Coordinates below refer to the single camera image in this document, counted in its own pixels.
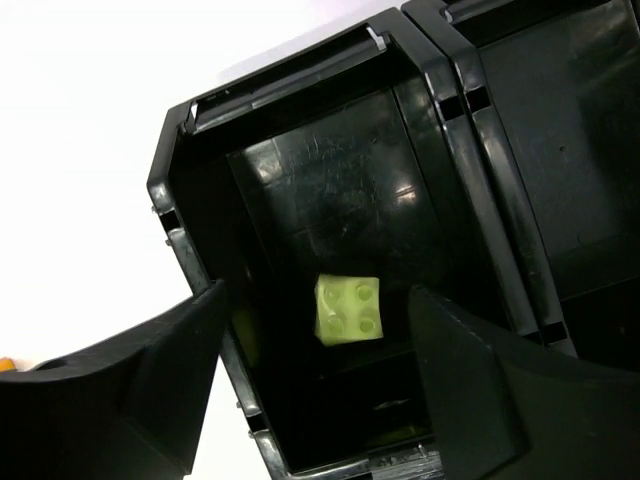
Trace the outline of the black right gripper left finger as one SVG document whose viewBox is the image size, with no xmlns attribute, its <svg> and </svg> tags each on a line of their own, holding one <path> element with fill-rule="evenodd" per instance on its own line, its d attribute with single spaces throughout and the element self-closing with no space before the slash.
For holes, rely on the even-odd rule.
<svg viewBox="0 0 640 480">
<path fill-rule="evenodd" d="M 227 323 L 218 281 L 90 347 L 2 373 L 2 478 L 189 475 Z"/>
</svg>

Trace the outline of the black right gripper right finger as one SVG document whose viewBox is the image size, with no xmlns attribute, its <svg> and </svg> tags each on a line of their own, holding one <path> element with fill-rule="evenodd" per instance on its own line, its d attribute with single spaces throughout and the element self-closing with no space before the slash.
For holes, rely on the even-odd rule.
<svg viewBox="0 0 640 480">
<path fill-rule="evenodd" d="M 447 478 L 638 478 L 638 374 L 547 350 L 422 286 L 408 317 Z"/>
</svg>

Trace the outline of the lime green square lego brick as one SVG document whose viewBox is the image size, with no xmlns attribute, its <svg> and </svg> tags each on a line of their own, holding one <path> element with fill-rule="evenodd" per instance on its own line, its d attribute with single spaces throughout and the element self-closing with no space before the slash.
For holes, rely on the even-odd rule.
<svg viewBox="0 0 640 480">
<path fill-rule="evenodd" d="M 315 286 L 315 335 L 324 346 L 381 339 L 380 280 L 321 274 Z"/>
</svg>

